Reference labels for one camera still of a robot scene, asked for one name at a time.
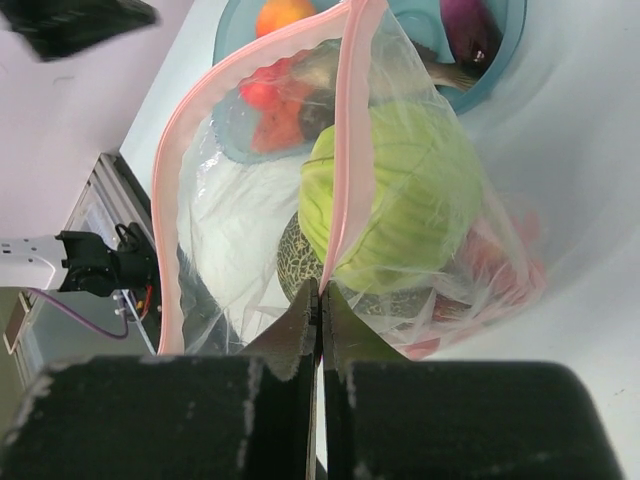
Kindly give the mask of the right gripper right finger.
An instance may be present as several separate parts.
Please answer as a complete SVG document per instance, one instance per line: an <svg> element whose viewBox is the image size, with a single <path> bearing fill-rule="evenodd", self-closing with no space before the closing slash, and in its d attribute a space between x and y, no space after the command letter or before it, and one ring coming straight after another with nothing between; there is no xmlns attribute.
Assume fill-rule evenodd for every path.
<svg viewBox="0 0 640 480"><path fill-rule="evenodd" d="M409 362L348 305L335 284L321 295L328 475L405 479L400 427L410 396Z"/></svg>

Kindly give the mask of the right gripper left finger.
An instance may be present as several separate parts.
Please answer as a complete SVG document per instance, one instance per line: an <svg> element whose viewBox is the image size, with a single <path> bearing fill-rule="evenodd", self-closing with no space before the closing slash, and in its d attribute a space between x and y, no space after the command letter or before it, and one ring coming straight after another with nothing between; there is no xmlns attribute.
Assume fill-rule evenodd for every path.
<svg viewBox="0 0 640 480"><path fill-rule="evenodd" d="M318 282L305 280L286 311L240 352L242 479L316 477L319 333Z"/></svg>

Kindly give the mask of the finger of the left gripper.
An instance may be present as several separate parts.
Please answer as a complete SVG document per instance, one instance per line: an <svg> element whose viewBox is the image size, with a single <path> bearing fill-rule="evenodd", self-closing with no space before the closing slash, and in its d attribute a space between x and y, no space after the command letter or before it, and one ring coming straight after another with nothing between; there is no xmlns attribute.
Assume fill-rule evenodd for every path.
<svg viewBox="0 0 640 480"><path fill-rule="evenodd" d="M42 62L69 58L119 35L156 25L144 1L3 1L1 16Z"/></svg>

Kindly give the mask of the green striped melon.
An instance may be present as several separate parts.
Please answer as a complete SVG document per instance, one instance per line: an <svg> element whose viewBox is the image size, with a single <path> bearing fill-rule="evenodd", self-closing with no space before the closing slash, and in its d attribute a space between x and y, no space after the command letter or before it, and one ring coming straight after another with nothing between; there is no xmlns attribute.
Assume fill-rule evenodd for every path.
<svg viewBox="0 0 640 480"><path fill-rule="evenodd" d="M319 280L322 276L323 264L300 229L298 212L293 214L284 228L277 247L276 263L280 287L289 301L295 298L305 280ZM360 294L347 287L341 287L340 291L356 314L401 319L416 317L432 294L430 288L400 290L382 295Z"/></svg>

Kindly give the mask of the green cabbage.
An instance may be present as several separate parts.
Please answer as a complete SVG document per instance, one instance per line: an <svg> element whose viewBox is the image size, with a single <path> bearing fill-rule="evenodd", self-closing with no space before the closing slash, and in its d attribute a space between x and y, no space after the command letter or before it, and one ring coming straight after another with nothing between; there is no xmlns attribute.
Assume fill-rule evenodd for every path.
<svg viewBox="0 0 640 480"><path fill-rule="evenodd" d="M356 292L424 286L479 215L484 170L455 114L409 102L370 108L375 198L366 227L330 270Z"/></svg>

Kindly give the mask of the red cherry tomato bunch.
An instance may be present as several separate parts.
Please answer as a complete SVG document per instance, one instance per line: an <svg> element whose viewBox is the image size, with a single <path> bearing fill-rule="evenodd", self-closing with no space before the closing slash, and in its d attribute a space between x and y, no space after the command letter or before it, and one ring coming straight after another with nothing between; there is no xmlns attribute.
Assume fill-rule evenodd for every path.
<svg viewBox="0 0 640 480"><path fill-rule="evenodd" d="M400 348L406 357L422 360L540 298L546 287L545 268L527 250L539 236L539 217L529 212L523 219L511 217L505 226L501 232L483 217L474 223L457 256L471 277L471 297L438 292L427 330Z"/></svg>

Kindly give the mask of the clear zip top bag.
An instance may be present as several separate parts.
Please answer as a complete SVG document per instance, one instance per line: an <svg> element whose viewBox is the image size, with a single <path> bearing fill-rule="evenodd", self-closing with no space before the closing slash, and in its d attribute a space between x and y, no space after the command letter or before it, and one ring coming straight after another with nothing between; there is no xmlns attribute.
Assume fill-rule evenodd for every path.
<svg viewBox="0 0 640 480"><path fill-rule="evenodd" d="M359 238L371 214L375 176L370 108L404 101L449 109L458 119L444 88L434 85L425 70L426 86L416 93L377 94L370 86L372 52L381 52L386 44L404 45L413 62L423 67L389 2L331 2L327 11L257 38L219 62L212 59L166 125L156 153L151 199L166 304L160 337L164 353L202 351L217 323L229 328L232 345L246 345L286 311L294 299L289 301L280 287L276 255L295 212L323 264L321 278L307 280L318 282L318 293L330 284L339 290L346 287L329 272ZM232 159L211 119L213 109L230 100L258 68L280 57L297 60L294 38L304 30L341 34L334 124L300 149L250 163ZM484 198L471 228L483 217L505 232L511 217L523 219L532 211L507 204L473 149L484 170ZM426 285L410 288L432 290L416 317L353 312L400 351L429 327L438 292L471 297L471 277L457 259L465 240Z"/></svg>

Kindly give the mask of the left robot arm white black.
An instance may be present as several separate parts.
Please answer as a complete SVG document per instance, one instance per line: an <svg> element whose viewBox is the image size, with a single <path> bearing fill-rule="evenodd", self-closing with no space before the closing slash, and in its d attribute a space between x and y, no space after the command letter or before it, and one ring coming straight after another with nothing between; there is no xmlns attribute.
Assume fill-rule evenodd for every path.
<svg viewBox="0 0 640 480"><path fill-rule="evenodd" d="M119 35L151 27L159 14L143 1L3 1L1 14L42 62L66 59ZM152 242L137 223L115 226L122 250L93 232L1 240L1 285L42 295L108 297L146 289L159 278Z"/></svg>

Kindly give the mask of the red apple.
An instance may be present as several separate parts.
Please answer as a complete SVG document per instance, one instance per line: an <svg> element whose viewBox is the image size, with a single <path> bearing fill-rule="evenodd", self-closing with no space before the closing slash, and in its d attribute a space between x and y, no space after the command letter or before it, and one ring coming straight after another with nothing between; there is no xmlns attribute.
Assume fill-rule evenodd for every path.
<svg viewBox="0 0 640 480"><path fill-rule="evenodd" d="M290 62L280 59L274 64L258 68L239 85L242 99L252 108L268 111L281 100L281 87L288 79Z"/></svg>

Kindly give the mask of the orange peach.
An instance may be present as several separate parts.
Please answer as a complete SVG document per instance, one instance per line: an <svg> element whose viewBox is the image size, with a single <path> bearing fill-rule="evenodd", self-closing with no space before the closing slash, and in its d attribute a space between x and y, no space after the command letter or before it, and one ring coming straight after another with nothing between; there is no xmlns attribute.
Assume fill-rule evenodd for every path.
<svg viewBox="0 0 640 480"><path fill-rule="evenodd" d="M258 38L317 13L308 0L269 0L259 11L255 23Z"/></svg>

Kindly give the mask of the teal plastic tray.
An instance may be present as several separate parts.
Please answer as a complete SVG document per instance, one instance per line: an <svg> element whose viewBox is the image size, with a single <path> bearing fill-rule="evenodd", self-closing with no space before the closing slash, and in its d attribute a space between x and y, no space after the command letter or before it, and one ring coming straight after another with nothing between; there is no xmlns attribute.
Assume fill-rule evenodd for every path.
<svg viewBox="0 0 640 480"><path fill-rule="evenodd" d="M219 62L268 30L268 20L289 12L324 12L331 1L232 1L216 33ZM390 9L437 87L458 113L493 88L520 40L523 1L393 1ZM334 122L334 84L341 34L304 30L295 36L297 60L242 81L211 119L232 159L250 163L314 142Z"/></svg>

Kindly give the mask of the grey fish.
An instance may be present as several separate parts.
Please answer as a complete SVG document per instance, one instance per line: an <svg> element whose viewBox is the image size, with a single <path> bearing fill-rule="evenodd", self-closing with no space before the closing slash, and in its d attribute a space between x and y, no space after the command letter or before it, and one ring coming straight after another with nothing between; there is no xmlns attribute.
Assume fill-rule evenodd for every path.
<svg viewBox="0 0 640 480"><path fill-rule="evenodd" d="M375 93L393 93L398 90L408 94L422 91L426 86L423 70L429 74L434 85L462 92L468 91L478 81L477 77L466 73L455 63L438 62L437 53L432 49L415 41L411 41L411 44L423 67L418 67L413 62L413 57L407 54L407 48L398 42L384 45L381 52L372 52L368 80ZM339 50L338 40L321 43L291 66L291 77L314 88L332 90L336 83Z"/></svg>

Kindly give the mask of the purple eggplant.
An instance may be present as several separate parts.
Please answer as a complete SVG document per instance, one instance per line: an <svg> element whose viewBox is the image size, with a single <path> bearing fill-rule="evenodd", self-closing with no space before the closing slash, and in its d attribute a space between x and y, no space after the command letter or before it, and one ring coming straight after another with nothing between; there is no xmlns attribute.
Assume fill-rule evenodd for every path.
<svg viewBox="0 0 640 480"><path fill-rule="evenodd" d="M483 1L440 0L441 21L457 63L486 69L502 43L502 32Z"/></svg>

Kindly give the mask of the aluminium rail front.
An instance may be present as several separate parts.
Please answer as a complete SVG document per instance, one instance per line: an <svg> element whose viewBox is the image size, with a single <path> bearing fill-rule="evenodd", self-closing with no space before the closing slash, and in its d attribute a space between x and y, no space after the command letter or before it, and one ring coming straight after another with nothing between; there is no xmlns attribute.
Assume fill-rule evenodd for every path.
<svg viewBox="0 0 640 480"><path fill-rule="evenodd" d="M96 233L116 248L116 225L131 223L154 245L149 196L121 155L101 153L63 229Z"/></svg>

